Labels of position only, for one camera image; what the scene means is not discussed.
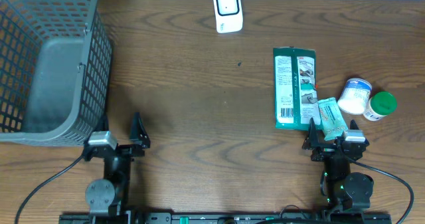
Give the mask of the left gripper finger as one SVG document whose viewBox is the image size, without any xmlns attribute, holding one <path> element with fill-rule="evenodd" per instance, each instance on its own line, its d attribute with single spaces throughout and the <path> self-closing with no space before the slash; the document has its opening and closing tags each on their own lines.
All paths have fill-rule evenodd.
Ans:
<svg viewBox="0 0 425 224">
<path fill-rule="evenodd" d="M 151 140 L 143 126 L 139 112 L 133 115 L 129 140 L 142 148 L 150 148 Z"/>
<path fill-rule="evenodd" d="M 98 124 L 94 128 L 95 132 L 106 132 L 109 130 L 108 117 L 106 114 L 103 114 L 99 119 Z"/>
</svg>

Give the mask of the mint green wipes packet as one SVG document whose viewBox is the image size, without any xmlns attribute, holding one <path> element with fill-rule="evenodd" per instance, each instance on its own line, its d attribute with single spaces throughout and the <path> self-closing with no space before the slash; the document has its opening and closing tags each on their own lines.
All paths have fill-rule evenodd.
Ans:
<svg viewBox="0 0 425 224">
<path fill-rule="evenodd" d="M 348 127 L 335 97 L 320 100 L 318 106 L 322 130 L 325 135 L 324 140 L 334 140 L 337 136 L 341 136 Z"/>
</svg>

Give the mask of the white tub with blue label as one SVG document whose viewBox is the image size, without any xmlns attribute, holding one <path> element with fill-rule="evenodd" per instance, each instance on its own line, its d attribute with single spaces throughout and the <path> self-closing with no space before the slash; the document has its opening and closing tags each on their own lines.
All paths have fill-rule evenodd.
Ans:
<svg viewBox="0 0 425 224">
<path fill-rule="evenodd" d="M 339 108 L 349 114 L 360 115 L 365 111 L 371 84 L 362 78 L 350 78 L 337 101 Z"/>
</svg>

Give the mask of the green lid jar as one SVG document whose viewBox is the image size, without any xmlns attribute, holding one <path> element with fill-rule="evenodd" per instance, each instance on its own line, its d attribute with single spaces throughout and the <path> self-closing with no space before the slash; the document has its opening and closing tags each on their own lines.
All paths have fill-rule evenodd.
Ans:
<svg viewBox="0 0 425 224">
<path fill-rule="evenodd" d="M 363 116 L 369 121 L 379 121 L 392 114 L 398 106 L 396 98 L 389 92 L 378 92 L 372 96 L 366 105 Z"/>
</svg>

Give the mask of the white green glove package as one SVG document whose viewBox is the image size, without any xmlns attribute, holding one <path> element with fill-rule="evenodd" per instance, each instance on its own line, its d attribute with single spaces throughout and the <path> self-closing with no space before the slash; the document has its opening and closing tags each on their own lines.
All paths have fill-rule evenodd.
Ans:
<svg viewBox="0 0 425 224">
<path fill-rule="evenodd" d="M 310 118 L 322 129 L 316 85 L 316 53 L 311 49 L 273 49 L 276 128 L 308 130 Z"/>
</svg>

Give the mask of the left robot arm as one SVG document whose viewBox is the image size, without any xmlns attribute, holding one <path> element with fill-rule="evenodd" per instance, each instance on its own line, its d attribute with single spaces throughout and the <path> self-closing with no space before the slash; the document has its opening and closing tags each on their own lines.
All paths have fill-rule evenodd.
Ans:
<svg viewBox="0 0 425 224">
<path fill-rule="evenodd" d="M 143 157 L 151 141 L 140 113 L 131 121 L 130 144 L 119 144 L 108 126 L 108 117 L 102 116 L 95 130 L 84 144 L 82 157 L 104 161 L 103 178 L 94 180 L 86 188 L 90 223 L 137 223 L 137 211 L 128 207 L 131 163 Z"/>
</svg>

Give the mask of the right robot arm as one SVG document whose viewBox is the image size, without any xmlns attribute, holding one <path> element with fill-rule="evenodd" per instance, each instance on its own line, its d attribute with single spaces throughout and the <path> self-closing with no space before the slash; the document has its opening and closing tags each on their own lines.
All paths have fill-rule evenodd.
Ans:
<svg viewBox="0 0 425 224">
<path fill-rule="evenodd" d="M 311 161 L 324 163 L 321 193 L 329 199 L 329 209 L 323 212 L 326 220 L 344 213 L 361 214 L 371 206 L 372 177 L 351 171 L 351 164 L 363 157 L 368 146 L 369 141 L 355 121 L 351 121 L 350 128 L 331 143 L 321 142 L 314 120 L 309 121 L 302 148 L 312 151 Z"/>
</svg>

